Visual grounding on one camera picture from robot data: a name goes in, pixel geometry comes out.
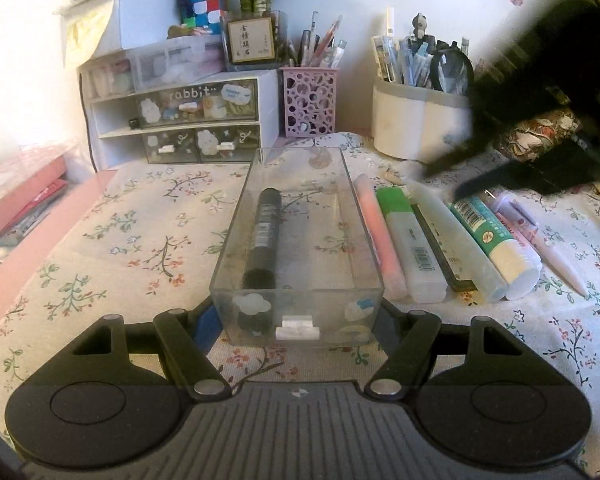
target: pink pen holder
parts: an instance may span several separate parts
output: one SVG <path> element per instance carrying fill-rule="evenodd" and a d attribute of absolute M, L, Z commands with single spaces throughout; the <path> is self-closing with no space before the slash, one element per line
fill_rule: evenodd
<path fill-rule="evenodd" d="M 283 68 L 287 137 L 332 134 L 336 122 L 337 68 Z"/>

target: white pen holder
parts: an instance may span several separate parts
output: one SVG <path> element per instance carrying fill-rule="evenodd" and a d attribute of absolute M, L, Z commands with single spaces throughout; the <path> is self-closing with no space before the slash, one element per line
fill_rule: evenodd
<path fill-rule="evenodd" d="M 376 150 L 396 158 L 427 162 L 470 133 L 469 99 L 376 77 L 372 136 Z"/>

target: floral tablecloth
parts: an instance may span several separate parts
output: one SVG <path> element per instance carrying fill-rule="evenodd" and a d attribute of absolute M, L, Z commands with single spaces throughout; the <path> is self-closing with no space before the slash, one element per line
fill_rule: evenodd
<path fill-rule="evenodd" d="M 354 134 L 296 144 L 340 146 L 352 178 L 367 173 L 382 186 L 420 169 L 417 162 L 380 155 L 371 140 Z M 490 153 L 430 184 L 451 186 L 501 161 Z M 126 322 L 146 321 L 168 308 L 192 308 L 208 295 L 247 170 L 243 164 L 133 162 L 118 171 L 0 322 L 0 434 L 7 441 L 4 408 L 11 392 L 100 316 L 115 312 Z M 578 462 L 593 475 L 600 472 L 600 197 L 589 188 L 552 197 L 519 195 L 551 239 L 579 260 L 588 296 L 545 267 L 536 290 L 522 300 L 485 304 L 477 292 L 450 292 L 427 310 L 444 322 L 467 324 L 478 314 L 495 318 L 580 387 L 592 405 L 593 425 Z M 209 358 L 231 384 L 246 378 L 365 383 L 386 356 L 377 344 L 287 351 L 235 348 L 222 336 Z M 133 361 L 159 368 L 154 356 Z M 439 361 L 443 368 L 458 364 Z"/>

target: magnifying glass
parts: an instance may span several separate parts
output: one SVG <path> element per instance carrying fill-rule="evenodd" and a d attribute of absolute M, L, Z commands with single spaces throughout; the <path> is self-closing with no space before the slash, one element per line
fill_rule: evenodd
<path fill-rule="evenodd" d="M 437 51 L 431 60 L 429 75 L 433 88 L 446 94 L 465 95 L 474 82 L 471 61 L 456 48 Z"/>

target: white wall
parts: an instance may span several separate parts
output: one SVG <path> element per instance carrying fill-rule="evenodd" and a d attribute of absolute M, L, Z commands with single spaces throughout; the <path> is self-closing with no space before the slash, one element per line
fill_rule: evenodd
<path fill-rule="evenodd" d="M 313 10 L 320 12 L 320 33 L 336 15 L 344 15 L 338 38 L 348 46 L 339 80 L 338 128 L 368 133 L 375 73 L 369 37 L 382 33 L 387 6 L 395 7 L 398 36 L 408 34 L 411 19 L 422 12 L 427 32 L 437 38 L 449 43 L 470 38 L 475 62 L 494 30 L 506 32 L 545 1 L 525 0 L 515 7 L 509 0 L 274 0 L 274 8 L 289 15 L 296 40 Z M 60 17 L 54 14 L 70 2 L 0 0 L 0 150 L 8 139 L 20 144 L 77 139 L 83 154 L 77 169 L 88 171 L 77 76 L 62 66 Z"/>
<path fill-rule="evenodd" d="M 475 64 L 497 28 L 507 30 L 537 12 L 546 1 L 524 0 L 521 7 L 515 7 L 509 0 L 273 0 L 273 8 L 289 15 L 296 40 L 309 28 L 313 10 L 320 12 L 321 35 L 338 14 L 344 15 L 338 38 L 347 40 L 348 45 L 338 82 L 337 126 L 368 132 L 376 72 L 369 37 L 383 33 L 388 6 L 395 7 L 397 36 L 409 34 L 413 30 L 411 20 L 422 12 L 427 17 L 427 33 L 437 39 L 460 43 L 463 36 L 470 38 L 470 57 Z"/>
<path fill-rule="evenodd" d="M 0 0 L 0 152 L 8 144 L 76 139 L 87 153 L 75 70 L 62 66 L 60 17 L 71 0 Z M 72 177 L 90 171 L 72 158 Z"/>

